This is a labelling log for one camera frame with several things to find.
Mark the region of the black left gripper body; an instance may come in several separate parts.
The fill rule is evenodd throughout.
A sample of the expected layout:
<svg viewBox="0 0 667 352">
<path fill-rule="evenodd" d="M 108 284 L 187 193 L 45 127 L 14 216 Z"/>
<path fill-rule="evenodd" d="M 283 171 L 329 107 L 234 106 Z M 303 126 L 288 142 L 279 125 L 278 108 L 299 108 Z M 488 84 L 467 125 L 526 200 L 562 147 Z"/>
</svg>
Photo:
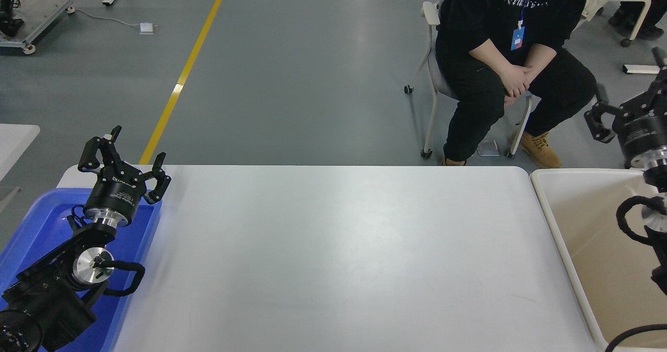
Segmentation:
<svg viewBox="0 0 667 352">
<path fill-rule="evenodd" d="M 93 219 L 95 212 L 108 209 L 120 214 L 122 221 L 133 221 L 147 190 L 140 176 L 141 171 L 133 166 L 103 167 L 83 208 L 85 217 Z"/>
</svg>

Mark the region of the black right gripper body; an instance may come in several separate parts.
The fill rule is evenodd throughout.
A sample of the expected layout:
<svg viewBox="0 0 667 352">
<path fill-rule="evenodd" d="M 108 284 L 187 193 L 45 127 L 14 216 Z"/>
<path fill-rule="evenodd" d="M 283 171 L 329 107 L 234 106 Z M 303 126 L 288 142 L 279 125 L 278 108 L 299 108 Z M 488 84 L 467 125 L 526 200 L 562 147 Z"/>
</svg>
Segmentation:
<svg viewBox="0 0 667 352">
<path fill-rule="evenodd" d="M 665 146 L 665 108 L 664 92 L 655 94 L 651 101 L 644 92 L 620 105 L 627 116 L 615 117 L 612 129 L 624 157 L 637 157 Z"/>
</svg>

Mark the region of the person's left hand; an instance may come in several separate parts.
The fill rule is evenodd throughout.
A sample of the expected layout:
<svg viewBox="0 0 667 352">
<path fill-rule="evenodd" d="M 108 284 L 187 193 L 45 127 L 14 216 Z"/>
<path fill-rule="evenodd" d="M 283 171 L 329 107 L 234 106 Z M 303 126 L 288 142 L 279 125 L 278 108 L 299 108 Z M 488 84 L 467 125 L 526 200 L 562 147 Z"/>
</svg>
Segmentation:
<svg viewBox="0 0 667 352">
<path fill-rule="evenodd" d="M 514 68 L 517 70 L 523 71 L 524 78 L 523 78 L 523 86 L 524 90 L 529 90 L 529 87 L 536 78 L 536 72 L 534 71 L 533 67 L 525 67 L 525 66 L 519 66 L 519 65 L 514 65 Z"/>
</svg>

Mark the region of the person's right hand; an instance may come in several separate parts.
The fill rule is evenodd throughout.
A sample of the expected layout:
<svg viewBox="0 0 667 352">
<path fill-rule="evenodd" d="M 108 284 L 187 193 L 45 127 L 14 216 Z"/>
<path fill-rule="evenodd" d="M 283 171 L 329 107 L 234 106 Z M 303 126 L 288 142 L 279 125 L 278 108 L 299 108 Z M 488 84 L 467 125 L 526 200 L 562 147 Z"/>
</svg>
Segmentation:
<svg viewBox="0 0 667 352">
<path fill-rule="evenodd" d="M 529 85 L 527 74 L 529 68 L 518 65 L 509 65 L 500 72 L 503 86 L 511 98 L 518 98 L 526 93 Z"/>
</svg>

